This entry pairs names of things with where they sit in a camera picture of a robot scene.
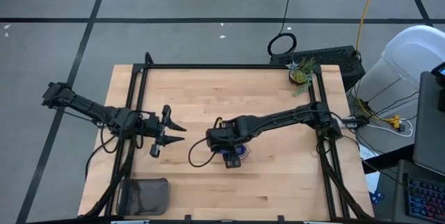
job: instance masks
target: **wooden table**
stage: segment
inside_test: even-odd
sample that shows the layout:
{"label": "wooden table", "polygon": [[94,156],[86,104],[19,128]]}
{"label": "wooden table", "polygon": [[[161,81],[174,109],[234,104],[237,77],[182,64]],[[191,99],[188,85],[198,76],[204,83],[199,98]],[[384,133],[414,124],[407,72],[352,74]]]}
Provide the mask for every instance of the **wooden table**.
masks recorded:
{"label": "wooden table", "polygon": [[[125,105],[131,69],[131,65],[114,67],[106,105]],[[322,70],[330,110],[341,117],[349,115],[338,66],[322,66]],[[143,149],[136,150],[132,178],[164,177],[171,184],[169,210],[149,218],[182,220],[191,214],[194,220],[276,221],[277,215],[284,215],[287,221],[329,220],[315,131],[306,125],[267,131],[250,141],[252,151],[240,168],[226,169],[220,155],[203,168],[187,161],[191,145],[204,137],[218,116],[266,115],[309,103],[308,93],[292,97],[296,89],[286,70],[149,70],[143,110],[161,114],[163,105],[169,104],[172,119],[188,130],[168,132],[186,140],[162,148],[158,159],[149,155],[150,138]],[[315,91],[320,100],[317,86]],[[343,133],[355,138],[347,129]],[[357,145],[342,138],[337,148],[344,184],[364,211],[373,215]],[[205,143],[200,144],[193,161],[202,163],[210,155]],[[108,186],[114,158],[103,151],[93,158],[79,214],[86,213]],[[333,184],[332,190],[337,216],[341,216]]]}

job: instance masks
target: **black keyboard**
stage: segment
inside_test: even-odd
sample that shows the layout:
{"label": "black keyboard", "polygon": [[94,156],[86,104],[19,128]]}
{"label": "black keyboard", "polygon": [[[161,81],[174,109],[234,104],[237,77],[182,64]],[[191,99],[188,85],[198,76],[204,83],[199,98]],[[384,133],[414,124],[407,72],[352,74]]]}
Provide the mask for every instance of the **black keyboard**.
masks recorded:
{"label": "black keyboard", "polygon": [[445,183],[403,174],[406,213],[415,218],[445,223]]}

